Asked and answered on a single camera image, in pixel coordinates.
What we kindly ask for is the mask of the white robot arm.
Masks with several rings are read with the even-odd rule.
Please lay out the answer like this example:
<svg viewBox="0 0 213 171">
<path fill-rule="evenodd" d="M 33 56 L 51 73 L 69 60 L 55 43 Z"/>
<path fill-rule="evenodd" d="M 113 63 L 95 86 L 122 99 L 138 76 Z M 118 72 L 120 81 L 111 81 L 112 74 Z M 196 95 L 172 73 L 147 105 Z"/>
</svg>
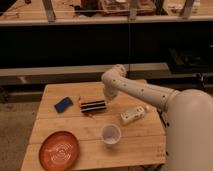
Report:
<svg viewBox="0 0 213 171">
<path fill-rule="evenodd" d="M 167 114 L 166 163 L 163 171 L 213 171 L 213 97 L 187 89 L 178 91 L 126 78 L 117 64 L 101 80 L 108 101 L 124 92 Z"/>
</svg>

